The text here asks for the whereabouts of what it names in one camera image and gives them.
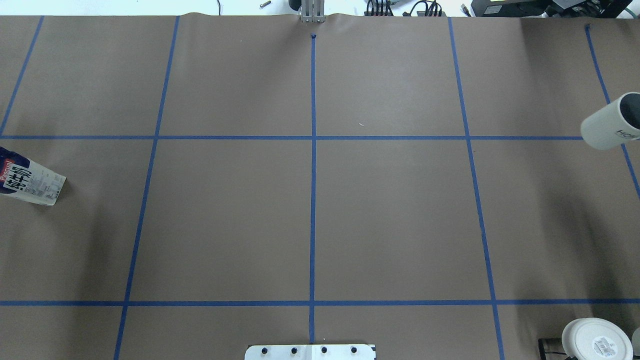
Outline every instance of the white lid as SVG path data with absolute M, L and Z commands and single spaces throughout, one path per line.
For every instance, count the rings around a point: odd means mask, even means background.
M 578 360 L 631 360 L 631 341 L 616 324 L 599 318 L 576 319 L 564 328 L 562 346 Z

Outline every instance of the cable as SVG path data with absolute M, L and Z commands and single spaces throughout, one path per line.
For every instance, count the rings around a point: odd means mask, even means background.
M 418 4 L 420 4 L 420 3 L 424 4 L 424 12 L 426 13 L 427 11 L 429 11 L 429 3 L 430 2 L 431 1 L 420 0 L 417 3 L 413 4 L 413 8 L 411 8 L 410 12 L 404 12 L 402 14 L 402 16 L 411 16 L 411 14 L 413 14 L 413 11 L 414 11 L 415 7 L 418 6 Z
M 442 6 L 437 0 L 433 0 L 433 4 L 429 7 L 429 13 L 425 16 L 442 16 Z
M 629 8 L 625 9 L 626 12 L 628 12 L 629 14 L 631 14 L 631 17 L 634 19 L 638 18 L 638 15 L 636 15 L 636 13 L 634 13 L 633 11 L 631 11 Z
M 460 10 L 465 13 L 466 16 L 471 17 L 471 13 L 465 4 L 460 5 Z

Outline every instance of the black cable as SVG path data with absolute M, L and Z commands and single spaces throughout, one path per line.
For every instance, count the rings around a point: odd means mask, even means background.
M 420 0 L 417 3 L 413 4 L 413 8 L 411 8 L 410 12 L 404 12 L 403 16 L 411 16 L 411 14 L 413 14 L 413 11 L 415 9 L 416 6 L 418 6 L 418 4 L 422 3 L 424 4 L 424 12 L 426 13 L 427 11 L 429 11 L 429 3 L 431 1 L 426 1 L 426 0 Z
M 460 5 L 460 10 L 462 10 L 462 12 L 465 13 L 466 16 L 471 17 L 471 13 L 469 12 L 469 9 L 466 5 Z
M 433 4 L 429 7 L 429 13 L 425 16 L 442 16 L 442 5 L 438 4 L 437 0 L 433 0 Z

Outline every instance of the white container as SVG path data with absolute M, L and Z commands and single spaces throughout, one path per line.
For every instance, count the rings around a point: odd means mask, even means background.
M 616 324 L 599 318 L 576 319 L 564 328 L 562 346 L 578 360 L 631 360 L 631 341 Z
M 640 94 L 628 92 L 582 122 L 582 138 L 598 150 L 640 138 Z
M 634 355 L 640 356 L 640 327 L 631 335 L 631 345 L 634 348 Z
M 53 205 L 66 177 L 0 147 L 0 195 L 39 205 Z

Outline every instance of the metal bracket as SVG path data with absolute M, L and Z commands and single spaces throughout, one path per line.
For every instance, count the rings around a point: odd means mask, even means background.
M 254 345 L 244 360 L 376 360 L 376 346 L 350 345 Z
M 300 19 L 302 22 L 324 22 L 324 0 L 302 0 Z

